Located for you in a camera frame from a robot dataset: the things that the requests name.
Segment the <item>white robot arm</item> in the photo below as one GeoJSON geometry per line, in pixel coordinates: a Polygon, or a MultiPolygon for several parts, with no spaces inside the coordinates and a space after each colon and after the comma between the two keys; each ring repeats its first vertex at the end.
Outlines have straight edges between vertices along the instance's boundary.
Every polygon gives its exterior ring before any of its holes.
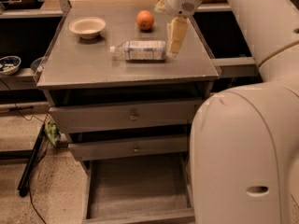
{"type": "Polygon", "coordinates": [[[227,0],[262,77],[216,93],[190,136],[196,224],[291,224],[299,148],[299,12],[290,0],[227,0]]]}

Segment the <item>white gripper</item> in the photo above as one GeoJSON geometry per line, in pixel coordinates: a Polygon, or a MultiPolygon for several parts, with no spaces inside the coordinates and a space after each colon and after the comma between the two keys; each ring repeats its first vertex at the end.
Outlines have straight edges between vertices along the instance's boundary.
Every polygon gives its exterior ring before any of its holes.
{"type": "Polygon", "coordinates": [[[154,11],[157,13],[166,12],[175,17],[167,24],[167,56],[175,58],[180,51],[188,29],[187,19],[194,14],[203,0],[159,0],[154,11]]]}

